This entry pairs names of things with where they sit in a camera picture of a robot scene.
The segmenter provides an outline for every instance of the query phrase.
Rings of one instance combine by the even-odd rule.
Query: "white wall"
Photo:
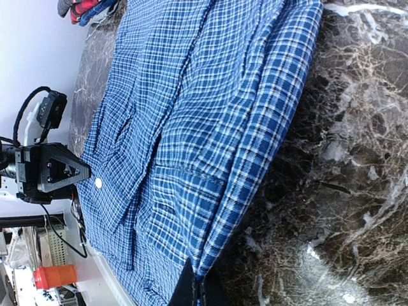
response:
[[[65,19],[58,16],[57,0],[12,0],[4,2],[3,6],[4,14],[0,18],[0,135],[11,138],[22,102],[32,90],[45,85],[68,96],[61,127],[50,132],[52,141],[66,143],[72,95],[88,28],[71,25],[69,14]],[[42,96],[38,95],[32,106]],[[23,121],[20,131],[24,132],[24,128]],[[8,199],[0,198],[0,217],[42,214],[36,205]],[[54,203],[50,211],[62,211],[61,204]]]

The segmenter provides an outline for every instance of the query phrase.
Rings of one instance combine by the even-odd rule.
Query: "red glove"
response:
[[[81,20],[81,16],[91,8],[97,6],[100,0],[83,0],[81,3],[71,6],[71,22],[76,24]]]

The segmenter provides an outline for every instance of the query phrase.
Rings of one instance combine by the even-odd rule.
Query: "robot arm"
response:
[[[20,146],[18,124],[29,100],[39,89],[28,97],[18,113],[12,143],[0,143],[0,177],[15,179],[17,198],[28,203],[49,204],[52,200],[71,198],[74,184],[91,177],[91,169],[61,143],[43,143],[48,132],[59,127],[67,103],[66,96],[56,91],[49,90],[38,108],[35,120],[43,129],[41,136],[33,145]]]

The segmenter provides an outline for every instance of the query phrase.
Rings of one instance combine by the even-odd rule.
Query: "shirt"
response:
[[[296,110],[319,0],[129,0],[78,185],[87,236],[139,306],[200,280]]]

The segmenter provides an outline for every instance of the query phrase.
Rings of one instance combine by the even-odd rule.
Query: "shirt pocket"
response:
[[[147,240],[180,268],[198,267],[224,185],[200,173],[153,166],[146,181],[152,198]]]
[[[137,204],[138,188],[135,186],[142,181],[143,162],[136,159],[132,150],[134,128],[135,122],[130,117],[116,134],[112,147],[99,155],[100,165],[93,173],[100,184],[94,201],[111,232],[125,223],[122,220],[128,210],[135,209]]]

